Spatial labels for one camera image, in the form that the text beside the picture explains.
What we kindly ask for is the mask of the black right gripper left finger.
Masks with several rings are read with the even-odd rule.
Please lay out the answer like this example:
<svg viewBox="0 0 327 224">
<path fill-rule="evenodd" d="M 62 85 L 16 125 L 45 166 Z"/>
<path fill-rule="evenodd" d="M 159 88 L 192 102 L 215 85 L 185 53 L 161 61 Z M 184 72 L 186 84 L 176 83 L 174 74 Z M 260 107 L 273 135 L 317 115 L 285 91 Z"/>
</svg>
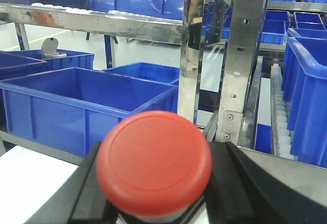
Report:
<svg viewBox="0 0 327 224">
<path fill-rule="evenodd" d="M 96 142 L 76 171 L 26 223 L 116 223 L 118 211 L 97 180 L 99 147 Z"/>
</svg>

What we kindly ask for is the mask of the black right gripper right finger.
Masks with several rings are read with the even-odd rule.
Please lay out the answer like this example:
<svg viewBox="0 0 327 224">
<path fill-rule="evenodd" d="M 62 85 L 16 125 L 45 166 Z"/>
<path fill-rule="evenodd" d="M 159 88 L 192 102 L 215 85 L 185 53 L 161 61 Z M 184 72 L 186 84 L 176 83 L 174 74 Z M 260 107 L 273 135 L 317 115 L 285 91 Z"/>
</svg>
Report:
<svg viewBox="0 0 327 224">
<path fill-rule="evenodd" d="M 210 223 L 326 223 L 326 169 L 211 142 Z"/>
</svg>

